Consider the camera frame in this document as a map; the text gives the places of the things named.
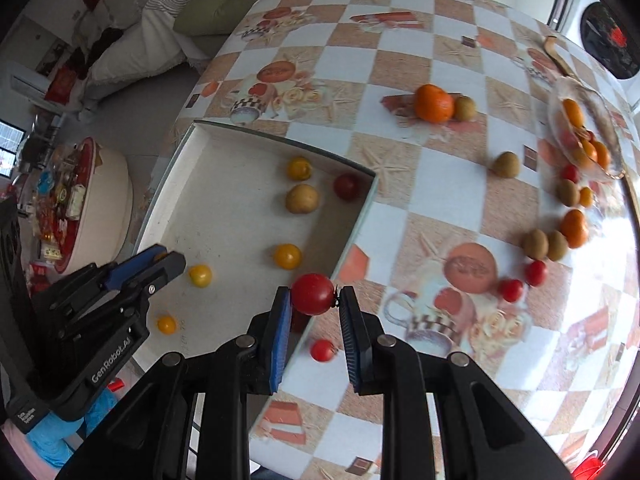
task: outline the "glass plate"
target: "glass plate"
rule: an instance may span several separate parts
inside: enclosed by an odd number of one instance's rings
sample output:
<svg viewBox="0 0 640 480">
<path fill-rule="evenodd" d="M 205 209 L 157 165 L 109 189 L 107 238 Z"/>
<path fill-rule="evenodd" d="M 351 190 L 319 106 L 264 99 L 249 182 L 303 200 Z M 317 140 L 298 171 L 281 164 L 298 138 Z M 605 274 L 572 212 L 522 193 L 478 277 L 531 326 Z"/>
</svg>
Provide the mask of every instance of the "glass plate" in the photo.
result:
<svg viewBox="0 0 640 480">
<path fill-rule="evenodd" d="M 564 112 L 562 101 L 565 99 L 572 99 L 579 104 L 584 115 L 585 128 L 592 131 L 596 140 L 602 142 L 609 150 L 611 164 L 606 170 L 588 159 L 584 153 L 578 142 L 579 137 L 574 133 L 574 128 Z M 600 94 L 586 88 L 575 79 L 561 77 L 556 80 L 549 97 L 548 118 L 551 131 L 562 152 L 572 164 L 580 168 L 582 174 L 588 179 L 607 181 L 619 179 L 625 175 L 620 141 L 611 121 L 609 110 L 607 110 Z"/>
</svg>

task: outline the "blue cloth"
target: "blue cloth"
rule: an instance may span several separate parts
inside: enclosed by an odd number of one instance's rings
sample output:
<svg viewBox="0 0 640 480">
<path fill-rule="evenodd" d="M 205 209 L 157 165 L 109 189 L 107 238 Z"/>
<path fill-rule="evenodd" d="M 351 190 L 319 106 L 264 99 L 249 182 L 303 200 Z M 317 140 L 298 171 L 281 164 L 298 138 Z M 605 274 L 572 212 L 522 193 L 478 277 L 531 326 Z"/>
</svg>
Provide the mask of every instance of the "blue cloth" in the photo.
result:
<svg viewBox="0 0 640 480">
<path fill-rule="evenodd" d="M 95 399 L 86 415 L 79 420 L 67 422 L 51 412 L 27 433 L 27 440 L 41 459 L 60 469 L 74 453 L 63 439 L 78 431 L 83 422 L 86 422 L 86 432 L 90 434 L 116 402 L 116 397 L 105 389 Z"/>
</svg>

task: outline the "round table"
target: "round table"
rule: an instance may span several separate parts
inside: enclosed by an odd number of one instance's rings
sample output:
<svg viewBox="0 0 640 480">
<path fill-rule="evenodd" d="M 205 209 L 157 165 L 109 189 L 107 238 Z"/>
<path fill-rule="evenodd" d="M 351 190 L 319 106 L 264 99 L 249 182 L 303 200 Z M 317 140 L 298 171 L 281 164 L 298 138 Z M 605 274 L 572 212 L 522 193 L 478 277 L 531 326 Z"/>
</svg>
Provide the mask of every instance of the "round table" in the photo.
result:
<svg viewBox="0 0 640 480">
<path fill-rule="evenodd" d="M 591 240 L 548 262 L 545 285 L 508 304 L 474 283 L 478 269 L 494 281 L 522 278 L 520 236 L 556 229 L 567 211 L 554 195 L 566 159 L 546 124 L 558 76 L 542 50 L 551 33 L 490 0 L 259 0 L 202 75 L 161 156 L 207 118 L 375 170 L 378 195 L 340 283 L 354 285 L 387 333 L 423 351 L 468 352 L 573 467 L 609 419 L 640 340 L 636 242 L 620 184 L 583 183 L 596 195 L 585 211 Z M 637 180 L 640 142 L 622 88 L 573 43 L 558 38 L 558 52 L 606 100 Z M 413 118 L 403 96 L 428 82 L 472 97 L 475 120 Z M 517 178 L 488 170 L 504 151 L 523 163 Z M 443 307 L 455 328 L 449 347 L 429 346 L 443 291 L 456 297 Z M 340 348 L 332 361 L 310 357 L 317 338 Z M 292 479 L 370 478 L 381 444 L 382 398 L 354 394 L 332 309 L 314 319 L 254 425 L 252 460 Z"/>
</svg>

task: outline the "red cherry tomato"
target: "red cherry tomato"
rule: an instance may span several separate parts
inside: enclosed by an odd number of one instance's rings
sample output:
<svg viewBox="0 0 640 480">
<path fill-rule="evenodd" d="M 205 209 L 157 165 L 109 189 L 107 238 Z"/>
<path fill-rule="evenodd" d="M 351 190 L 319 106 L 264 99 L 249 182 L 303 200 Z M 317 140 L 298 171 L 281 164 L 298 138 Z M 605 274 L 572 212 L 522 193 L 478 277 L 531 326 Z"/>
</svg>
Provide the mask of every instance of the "red cherry tomato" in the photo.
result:
<svg viewBox="0 0 640 480">
<path fill-rule="evenodd" d="M 498 287 L 498 293 L 504 301 L 515 303 L 522 296 L 524 285 L 520 280 L 502 280 Z"/>
<path fill-rule="evenodd" d="M 334 192 L 339 198 L 347 202 L 354 200 L 360 193 L 358 178 L 351 173 L 340 175 L 334 180 Z"/>
<path fill-rule="evenodd" d="M 304 274 L 291 286 L 293 307 L 308 316 L 324 314 L 335 304 L 334 284 L 322 274 Z"/>
<path fill-rule="evenodd" d="M 338 349 L 328 339 L 319 339 L 311 347 L 311 357 L 320 363 L 325 363 L 334 358 Z"/>
<path fill-rule="evenodd" d="M 525 267 L 524 278 L 529 285 L 540 286 L 545 283 L 547 273 L 546 264 L 540 260 L 535 260 Z"/>
<path fill-rule="evenodd" d="M 560 172 L 560 178 L 571 180 L 574 184 L 580 182 L 580 171 L 573 164 L 567 164 Z"/>
</svg>

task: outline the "yellow tomato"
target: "yellow tomato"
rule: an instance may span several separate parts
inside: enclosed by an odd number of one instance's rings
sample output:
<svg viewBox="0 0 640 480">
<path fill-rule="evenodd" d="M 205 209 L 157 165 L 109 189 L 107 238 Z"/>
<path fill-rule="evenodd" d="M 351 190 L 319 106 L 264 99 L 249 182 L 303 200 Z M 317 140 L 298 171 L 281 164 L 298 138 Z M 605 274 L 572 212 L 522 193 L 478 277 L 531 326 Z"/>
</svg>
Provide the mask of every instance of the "yellow tomato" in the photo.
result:
<svg viewBox="0 0 640 480">
<path fill-rule="evenodd" d="M 580 190 L 580 205 L 582 207 L 591 207 L 593 205 L 593 191 L 588 187 Z"/>
<path fill-rule="evenodd" d="M 311 177 L 311 163 L 303 156 L 297 156 L 289 161 L 287 176 L 291 180 L 307 180 Z"/>
<path fill-rule="evenodd" d="M 158 330 L 164 335 L 171 335 L 175 332 L 175 319 L 171 316 L 162 316 L 158 319 Z"/>
<path fill-rule="evenodd" d="M 596 153 L 598 154 L 598 164 L 602 167 L 603 170 L 606 170 L 611 164 L 611 154 L 607 147 L 597 140 L 593 140 L 591 142 L 593 144 Z"/>
<path fill-rule="evenodd" d="M 204 288 L 211 283 L 213 273 L 211 272 L 211 269 L 209 269 L 208 265 L 199 264 L 189 269 L 189 277 L 193 285 Z"/>
<path fill-rule="evenodd" d="M 565 99 L 562 101 L 562 107 L 564 108 L 564 112 L 572 126 L 575 128 L 584 127 L 584 116 L 582 114 L 582 110 L 580 110 L 580 105 L 577 102 L 573 99 Z"/>
<path fill-rule="evenodd" d="M 283 269 L 295 269 L 299 266 L 301 260 L 302 252 L 294 244 L 279 245 L 273 253 L 273 261 Z"/>
</svg>

